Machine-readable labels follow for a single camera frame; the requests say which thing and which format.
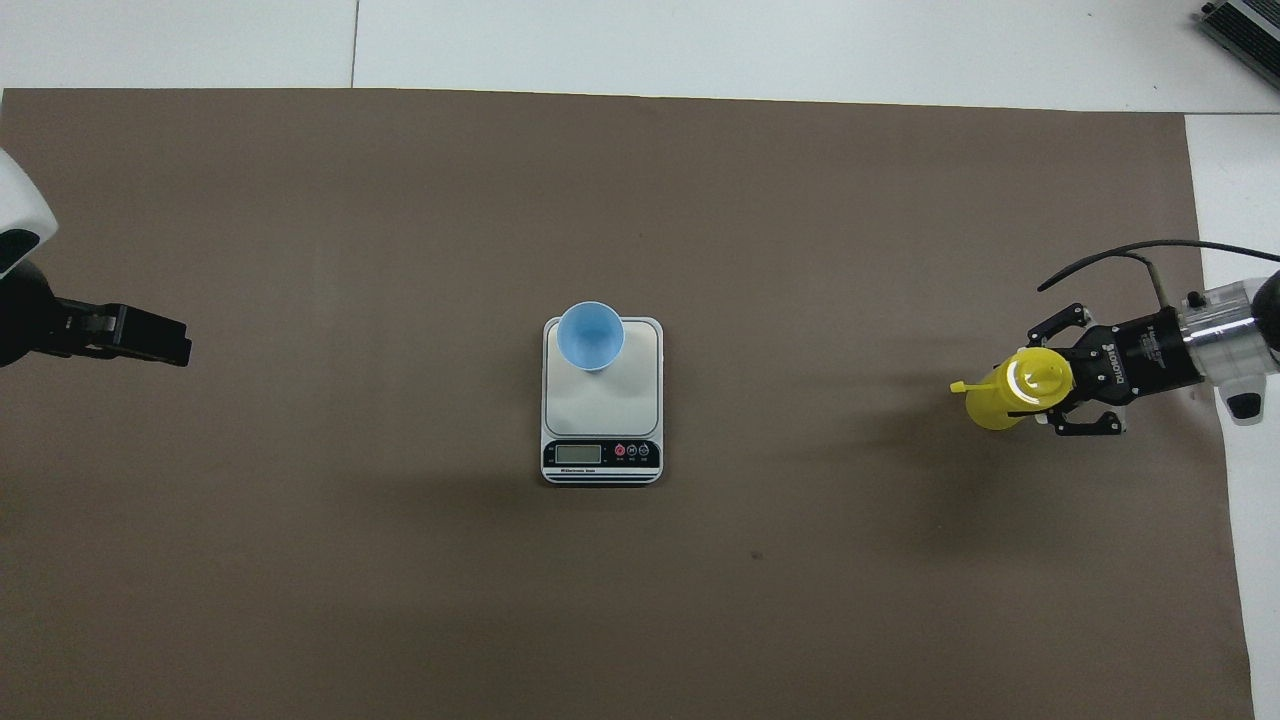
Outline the grey ribbed metal box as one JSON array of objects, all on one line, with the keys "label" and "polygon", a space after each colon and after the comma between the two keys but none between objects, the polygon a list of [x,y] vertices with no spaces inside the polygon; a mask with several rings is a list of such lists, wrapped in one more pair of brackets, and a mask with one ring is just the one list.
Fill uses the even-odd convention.
[{"label": "grey ribbed metal box", "polygon": [[1199,13],[1199,28],[1225,49],[1280,67],[1280,0],[1211,0]]}]

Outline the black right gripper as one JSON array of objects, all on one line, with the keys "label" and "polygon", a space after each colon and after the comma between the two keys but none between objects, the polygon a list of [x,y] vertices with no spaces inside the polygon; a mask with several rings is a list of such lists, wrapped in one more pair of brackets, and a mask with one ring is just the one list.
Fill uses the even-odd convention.
[{"label": "black right gripper", "polygon": [[[1123,436],[1124,407],[1115,406],[1204,380],[1172,307],[1115,325],[1089,325],[1091,311],[1074,302],[1028,331],[1028,347],[1071,348],[1075,398],[1107,404],[1097,413],[1084,404],[1061,404],[1042,413],[1039,421],[1059,437]],[[1084,333],[1070,345],[1053,345],[1055,337],[1071,328]]]}]

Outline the brown paper table mat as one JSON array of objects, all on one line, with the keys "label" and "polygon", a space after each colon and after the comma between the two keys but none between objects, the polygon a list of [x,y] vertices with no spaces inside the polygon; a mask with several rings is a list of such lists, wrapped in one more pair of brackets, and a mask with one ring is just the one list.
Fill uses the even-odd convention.
[{"label": "brown paper table mat", "polygon": [[[1251,720],[1206,389],[948,384],[1196,233],[1176,115],[4,94],[56,292],[187,368],[0,370],[0,720]],[[540,471],[545,323],[664,332],[663,475]]]}]

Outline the yellow squeeze bottle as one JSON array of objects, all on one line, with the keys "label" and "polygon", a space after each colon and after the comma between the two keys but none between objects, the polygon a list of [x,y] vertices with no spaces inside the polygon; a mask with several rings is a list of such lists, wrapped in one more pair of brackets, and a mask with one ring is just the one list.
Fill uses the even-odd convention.
[{"label": "yellow squeeze bottle", "polygon": [[1023,347],[977,383],[955,380],[954,395],[965,398],[968,416],[987,430],[1007,430],[1028,416],[1057,407],[1074,389],[1074,372],[1060,352]]}]

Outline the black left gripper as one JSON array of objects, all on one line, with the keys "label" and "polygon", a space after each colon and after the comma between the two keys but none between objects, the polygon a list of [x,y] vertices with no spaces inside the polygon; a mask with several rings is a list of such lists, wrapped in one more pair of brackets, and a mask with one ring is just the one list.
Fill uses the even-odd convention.
[{"label": "black left gripper", "polygon": [[58,301],[45,274],[23,260],[0,279],[0,368],[41,348],[54,325],[63,357],[189,365],[187,324],[125,304]]}]

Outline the light blue plastic cup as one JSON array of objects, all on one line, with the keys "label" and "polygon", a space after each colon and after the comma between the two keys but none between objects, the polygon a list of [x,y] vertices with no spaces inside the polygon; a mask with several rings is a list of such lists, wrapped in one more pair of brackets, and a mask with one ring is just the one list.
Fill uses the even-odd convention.
[{"label": "light blue plastic cup", "polygon": [[626,329],[609,305],[582,301],[564,310],[556,346],[563,360],[581,372],[602,372],[623,351]]}]

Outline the silver digital kitchen scale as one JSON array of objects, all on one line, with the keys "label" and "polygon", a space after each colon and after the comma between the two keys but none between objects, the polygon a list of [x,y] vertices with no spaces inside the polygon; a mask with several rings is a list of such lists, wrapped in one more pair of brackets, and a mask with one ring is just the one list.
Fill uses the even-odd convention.
[{"label": "silver digital kitchen scale", "polygon": [[541,343],[540,471],[553,486],[639,487],[666,469],[664,332],[625,316],[620,356],[596,372],[564,359],[559,318]]}]

